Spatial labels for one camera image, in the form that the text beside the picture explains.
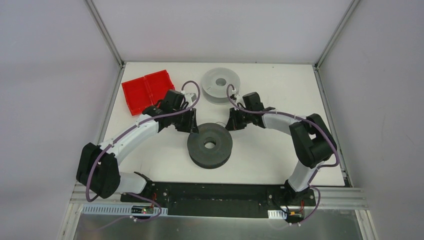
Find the dark grey spool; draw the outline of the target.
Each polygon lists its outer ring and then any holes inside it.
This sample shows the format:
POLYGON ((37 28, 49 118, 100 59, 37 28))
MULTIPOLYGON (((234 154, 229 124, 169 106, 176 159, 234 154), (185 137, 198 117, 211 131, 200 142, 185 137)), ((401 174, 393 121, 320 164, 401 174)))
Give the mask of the dark grey spool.
POLYGON ((191 160, 203 169, 216 169, 230 158, 233 139, 230 132, 217 123, 203 123, 198 133, 191 133, 187 149, 191 160))

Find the white perforated spool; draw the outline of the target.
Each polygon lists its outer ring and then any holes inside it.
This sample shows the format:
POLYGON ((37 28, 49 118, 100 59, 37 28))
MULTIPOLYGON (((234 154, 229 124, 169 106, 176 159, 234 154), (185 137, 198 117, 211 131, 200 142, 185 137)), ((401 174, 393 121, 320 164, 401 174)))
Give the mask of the white perforated spool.
POLYGON ((230 96, 238 95, 240 91, 241 80, 236 72, 224 67, 217 67, 207 71, 200 81, 202 94, 207 101, 215 105, 227 104, 227 87, 230 88, 230 96))

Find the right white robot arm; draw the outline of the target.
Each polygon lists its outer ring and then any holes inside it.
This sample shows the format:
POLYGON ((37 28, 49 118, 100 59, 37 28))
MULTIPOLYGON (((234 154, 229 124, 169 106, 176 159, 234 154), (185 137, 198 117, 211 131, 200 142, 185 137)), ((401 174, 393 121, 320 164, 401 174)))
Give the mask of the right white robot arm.
POLYGON ((294 116, 273 107, 265 107, 260 95, 251 92, 229 110, 225 128, 228 131, 237 131, 249 124, 276 130, 291 137, 298 162, 284 183, 282 200, 289 205, 298 204, 308 193, 318 169, 331 156, 337 156, 336 142, 322 117, 317 113, 306 117, 294 116))

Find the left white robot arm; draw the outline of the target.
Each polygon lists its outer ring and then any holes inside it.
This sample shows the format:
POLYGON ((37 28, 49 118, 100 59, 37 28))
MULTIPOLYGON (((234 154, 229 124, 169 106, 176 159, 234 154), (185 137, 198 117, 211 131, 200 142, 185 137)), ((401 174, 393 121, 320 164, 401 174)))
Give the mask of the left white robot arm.
POLYGON ((120 164, 141 143, 163 129, 174 126, 178 132, 198 133, 195 104, 196 93, 168 90, 163 99, 145 108, 135 123, 120 134, 100 144, 87 143, 81 152, 76 180, 96 197, 109 198, 115 193, 133 193, 140 202, 152 198, 153 189, 140 173, 121 172, 120 164))

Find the red plastic bin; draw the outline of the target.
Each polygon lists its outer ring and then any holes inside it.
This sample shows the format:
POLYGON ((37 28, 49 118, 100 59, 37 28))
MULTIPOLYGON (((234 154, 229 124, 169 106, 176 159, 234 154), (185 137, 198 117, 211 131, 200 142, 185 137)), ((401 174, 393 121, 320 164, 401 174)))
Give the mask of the red plastic bin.
POLYGON ((162 100, 168 90, 174 90, 169 73, 157 71, 121 84, 124 98, 132 116, 162 100))

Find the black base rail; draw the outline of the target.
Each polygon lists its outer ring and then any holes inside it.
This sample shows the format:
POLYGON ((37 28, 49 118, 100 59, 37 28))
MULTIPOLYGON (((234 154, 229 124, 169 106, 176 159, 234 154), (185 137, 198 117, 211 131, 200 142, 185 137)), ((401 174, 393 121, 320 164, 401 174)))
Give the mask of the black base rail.
POLYGON ((316 206, 312 189, 290 193, 284 184, 149 182, 140 196, 157 202, 169 216, 259 219, 282 207, 316 206))

